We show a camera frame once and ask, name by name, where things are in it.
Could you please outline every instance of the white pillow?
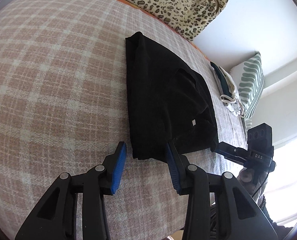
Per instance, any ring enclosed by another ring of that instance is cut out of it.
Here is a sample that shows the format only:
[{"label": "white pillow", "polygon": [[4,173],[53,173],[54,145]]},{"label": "white pillow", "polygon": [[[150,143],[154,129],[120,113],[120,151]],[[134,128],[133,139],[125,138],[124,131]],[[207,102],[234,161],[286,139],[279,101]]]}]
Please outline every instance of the white pillow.
[{"label": "white pillow", "polygon": [[250,119],[264,88],[264,75],[262,71],[261,54],[258,52],[254,57],[233,67],[230,70],[241,98],[245,111],[245,120]]}]

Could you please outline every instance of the pink plaid fabric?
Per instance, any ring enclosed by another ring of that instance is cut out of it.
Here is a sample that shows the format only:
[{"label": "pink plaid fabric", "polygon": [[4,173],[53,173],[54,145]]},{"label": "pink plaid fabric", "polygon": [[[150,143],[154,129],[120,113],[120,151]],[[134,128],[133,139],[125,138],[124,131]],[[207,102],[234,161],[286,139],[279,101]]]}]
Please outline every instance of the pink plaid fabric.
[{"label": "pink plaid fabric", "polygon": [[[132,159],[125,37],[137,31],[204,77],[219,140],[245,147],[209,62],[159,20],[117,0],[14,0],[0,11],[0,227],[10,239],[60,173],[86,172],[121,140],[121,185],[105,196],[112,239],[160,240],[183,227],[187,196],[176,194],[167,165]],[[209,150],[188,158],[216,174],[240,169]],[[81,203],[77,216],[79,239]]]}]

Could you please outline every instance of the leopard print pillow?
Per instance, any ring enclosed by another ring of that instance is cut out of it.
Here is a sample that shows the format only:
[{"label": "leopard print pillow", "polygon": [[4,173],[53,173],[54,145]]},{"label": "leopard print pillow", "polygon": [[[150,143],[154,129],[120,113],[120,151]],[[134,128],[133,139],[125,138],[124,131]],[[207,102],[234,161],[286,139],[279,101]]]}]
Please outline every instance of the leopard print pillow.
[{"label": "leopard print pillow", "polygon": [[228,0],[127,0],[192,41],[224,9]]}]

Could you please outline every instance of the white cloth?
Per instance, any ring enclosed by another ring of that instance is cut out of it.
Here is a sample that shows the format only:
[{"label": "white cloth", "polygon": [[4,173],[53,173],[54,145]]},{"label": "white cloth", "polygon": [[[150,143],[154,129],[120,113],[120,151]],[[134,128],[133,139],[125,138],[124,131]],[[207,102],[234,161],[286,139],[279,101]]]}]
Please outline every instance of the white cloth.
[{"label": "white cloth", "polygon": [[225,77],[226,83],[228,85],[228,90],[232,94],[232,97],[229,97],[229,96],[223,94],[223,89],[222,89],[220,80],[218,79],[218,76],[217,76],[215,70],[212,69],[216,84],[218,86],[219,91],[222,94],[219,99],[221,100],[221,102],[224,103],[224,106],[232,114],[234,114],[235,116],[240,116],[241,118],[244,118],[245,117],[244,107],[241,103],[241,98],[239,96],[238,89],[237,89],[237,86],[235,85],[235,82],[233,81],[231,75],[229,73],[227,73],[222,67],[218,66],[218,69],[219,69],[219,71],[221,71],[221,73]]}]

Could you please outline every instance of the black t-shirt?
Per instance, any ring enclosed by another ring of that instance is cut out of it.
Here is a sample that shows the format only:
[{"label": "black t-shirt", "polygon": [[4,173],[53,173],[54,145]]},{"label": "black t-shirt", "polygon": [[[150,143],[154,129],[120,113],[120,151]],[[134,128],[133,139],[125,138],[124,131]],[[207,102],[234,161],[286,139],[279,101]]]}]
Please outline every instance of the black t-shirt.
[{"label": "black t-shirt", "polygon": [[213,151],[217,124],[204,78],[141,32],[126,38],[126,61],[133,158],[166,162],[171,140],[180,154]]}]

